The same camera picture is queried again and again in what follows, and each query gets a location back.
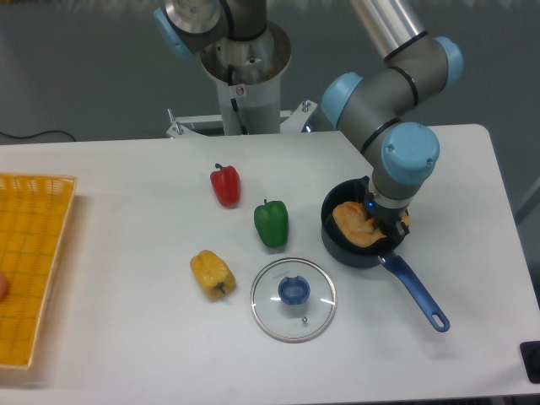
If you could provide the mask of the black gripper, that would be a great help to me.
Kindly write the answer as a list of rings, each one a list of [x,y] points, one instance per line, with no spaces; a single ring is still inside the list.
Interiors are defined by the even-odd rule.
[[[360,201],[366,211],[365,229],[375,235],[382,233],[393,244],[401,244],[409,234],[410,218],[406,208],[386,208],[375,201],[375,194],[369,191],[368,176],[360,179],[364,188]]]

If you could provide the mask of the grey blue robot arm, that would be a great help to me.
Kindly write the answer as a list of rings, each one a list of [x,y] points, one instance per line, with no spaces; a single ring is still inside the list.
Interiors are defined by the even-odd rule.
[[[354,10],[386,65],[373,78],[345,73],[325,90],[327,120],[371,164],[364,206],[382,233],[402,238],[402,214],[439,156],[437,137],[403,115],[460,78],[457,44],[432,37],[406,1],[356,1]],[[280,78],[291,45],[263,1],[164,1],[154,19],[180,58],[199,55],[216,84],[224,131],[274,133]]]

